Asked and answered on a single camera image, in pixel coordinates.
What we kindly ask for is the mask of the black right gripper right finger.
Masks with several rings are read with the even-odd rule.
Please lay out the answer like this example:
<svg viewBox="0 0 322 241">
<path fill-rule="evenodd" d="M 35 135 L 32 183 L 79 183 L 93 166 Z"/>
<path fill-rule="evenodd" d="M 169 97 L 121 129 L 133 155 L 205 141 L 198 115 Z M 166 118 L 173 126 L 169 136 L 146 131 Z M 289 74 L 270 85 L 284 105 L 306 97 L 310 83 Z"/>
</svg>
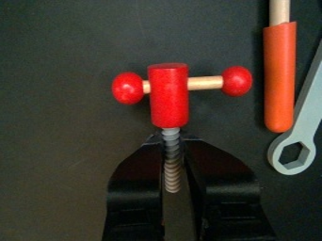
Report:
<svg viewBox="0 0 322 241">
<path fill-rule="evenodd" d="M 277 241 L 253 170 L 201 139 L 183 141 L 198 241 Z"/>
</svg>

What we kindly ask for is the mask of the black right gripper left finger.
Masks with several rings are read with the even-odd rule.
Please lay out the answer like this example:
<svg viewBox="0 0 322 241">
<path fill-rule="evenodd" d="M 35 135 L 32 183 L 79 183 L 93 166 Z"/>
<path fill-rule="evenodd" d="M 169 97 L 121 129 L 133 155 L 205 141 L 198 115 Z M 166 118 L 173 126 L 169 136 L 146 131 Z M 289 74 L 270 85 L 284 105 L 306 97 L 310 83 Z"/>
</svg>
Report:
<svg viewBox="0 0 322 241">
<path fill-rule="evenodd" d="M 110 179 L 102 241 L 162 240 L 162 137 L 153 135 Z"/>
</svg>

